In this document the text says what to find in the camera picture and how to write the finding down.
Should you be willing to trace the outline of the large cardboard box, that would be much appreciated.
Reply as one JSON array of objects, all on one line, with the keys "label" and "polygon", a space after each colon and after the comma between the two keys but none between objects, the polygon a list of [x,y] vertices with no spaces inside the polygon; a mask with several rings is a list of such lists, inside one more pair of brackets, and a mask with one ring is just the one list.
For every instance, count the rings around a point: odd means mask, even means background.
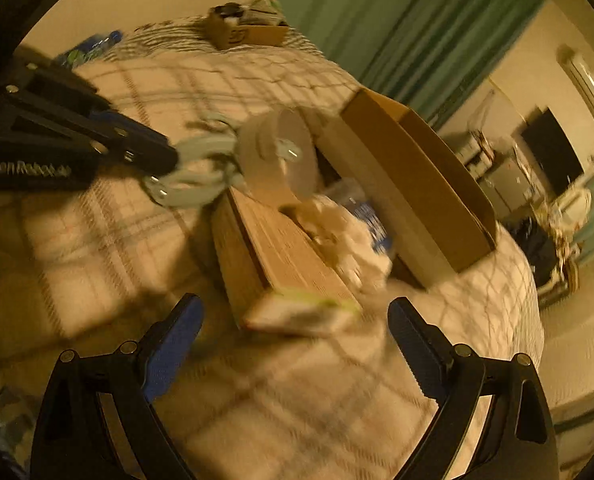
[{"label": "large cardboard box", "polygon": [[340,177],[361,185],[420,287],[452,280],[495,251],[487,196],[411,108],[361,88],[315,146]]}]

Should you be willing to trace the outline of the tape roll with holder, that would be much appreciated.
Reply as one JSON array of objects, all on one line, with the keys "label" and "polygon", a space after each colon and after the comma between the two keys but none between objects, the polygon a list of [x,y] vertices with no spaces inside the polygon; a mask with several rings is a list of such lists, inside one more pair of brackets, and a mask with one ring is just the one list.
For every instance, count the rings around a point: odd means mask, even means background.
[{"label": "tape roll with holder", "polygon": [[221,129],[175,145],[170,174],[143,180],[150,199],[166,208],[200,208],[236,188],[260,203],[281,207],[318,189],[318,161],[310,130],[290,108],[254,115],[246,122],[216,114]]}]

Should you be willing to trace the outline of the white tissue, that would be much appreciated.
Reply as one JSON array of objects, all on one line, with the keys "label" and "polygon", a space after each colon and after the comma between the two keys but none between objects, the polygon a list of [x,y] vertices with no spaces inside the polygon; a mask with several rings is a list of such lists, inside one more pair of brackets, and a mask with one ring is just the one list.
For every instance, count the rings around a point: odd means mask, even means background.
[{"label": "white tissue", "polygon": [[376,252],[364,221],[325,195],[315,195],[297,205],[295,219],[352,292],[369,295],[385,288],[391,259]]}]

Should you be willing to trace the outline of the clear jar blue label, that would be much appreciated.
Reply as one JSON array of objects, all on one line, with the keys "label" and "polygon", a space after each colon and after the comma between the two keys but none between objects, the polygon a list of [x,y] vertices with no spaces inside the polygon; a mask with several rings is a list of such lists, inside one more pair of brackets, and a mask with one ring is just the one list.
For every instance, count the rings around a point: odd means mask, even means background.
[{"label": "clear jar blue label", "polygon": [[372,202],[357,180],[352,178],[340,179],[326,188],[324,194],[367,225],[372,237],[374,252],[385,254],[390,259],[393,258],[392,239],[380,221]]}]

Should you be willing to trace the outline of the plaid bed blanket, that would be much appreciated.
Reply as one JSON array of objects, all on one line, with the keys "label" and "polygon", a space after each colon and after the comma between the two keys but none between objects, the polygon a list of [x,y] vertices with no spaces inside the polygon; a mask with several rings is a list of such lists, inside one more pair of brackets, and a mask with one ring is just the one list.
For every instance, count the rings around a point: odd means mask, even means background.
[{"label": "plaid bed blanket", "polygon": [[556,471],[528,262],[321,55],[0,47],[0,421],[32,479]]}]

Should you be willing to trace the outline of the small cardboard box with items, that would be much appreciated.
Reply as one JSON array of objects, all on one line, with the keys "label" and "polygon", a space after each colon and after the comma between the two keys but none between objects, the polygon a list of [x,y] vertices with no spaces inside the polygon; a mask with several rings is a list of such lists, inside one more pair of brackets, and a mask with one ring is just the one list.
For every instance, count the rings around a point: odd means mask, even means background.
[{"label": "small cardboard box with items", "polygon": [[223,3],[211,8],[205,19],[205,35],[218,50],[281,46],[288,30],[283,10],[275,0]]}]

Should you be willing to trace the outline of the grey mini fridge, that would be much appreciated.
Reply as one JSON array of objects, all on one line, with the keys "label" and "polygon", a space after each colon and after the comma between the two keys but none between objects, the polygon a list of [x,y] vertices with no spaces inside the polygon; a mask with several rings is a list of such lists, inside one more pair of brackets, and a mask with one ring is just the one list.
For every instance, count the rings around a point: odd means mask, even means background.
[{"label": "grey mini fridge", "polygon": [[533,186],[525,171],[512,158],[503,160],[486,172],[478,183],[498,220],[526,206],[534,196]]}]

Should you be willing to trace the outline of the small brown carton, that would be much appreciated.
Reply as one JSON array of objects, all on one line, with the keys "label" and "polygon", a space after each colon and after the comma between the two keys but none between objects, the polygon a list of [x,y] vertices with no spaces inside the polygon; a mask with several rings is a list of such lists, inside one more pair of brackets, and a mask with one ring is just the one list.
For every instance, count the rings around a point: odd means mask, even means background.
[{"label": "small brown carton", "polygon": [[211,229],[242,330],[329,337],[360,316],[348,286],[281,212],[230,188],[212,212]]}]

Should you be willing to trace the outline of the white air conditioner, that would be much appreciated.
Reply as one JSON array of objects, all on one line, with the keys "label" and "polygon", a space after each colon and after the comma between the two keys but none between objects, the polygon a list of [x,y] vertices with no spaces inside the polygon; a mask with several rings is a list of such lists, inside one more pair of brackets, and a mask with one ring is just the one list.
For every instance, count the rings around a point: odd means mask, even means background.
[{"label": "white air conditioner", "polygon": [[594,72],[589,64],[579,52],[568,50],[562,58],[562,68],[577,88],[594,119]]}]

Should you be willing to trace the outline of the black wall television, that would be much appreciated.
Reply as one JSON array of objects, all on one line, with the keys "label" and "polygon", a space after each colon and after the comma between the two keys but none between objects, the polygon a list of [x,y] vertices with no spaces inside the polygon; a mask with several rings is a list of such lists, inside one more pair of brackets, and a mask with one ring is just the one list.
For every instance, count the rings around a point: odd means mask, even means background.
[{"label": "black wall television", "polygon": [[580,159],[549,108],[528,122],[521,139],[556,196],[566,192],[582,176]]}]

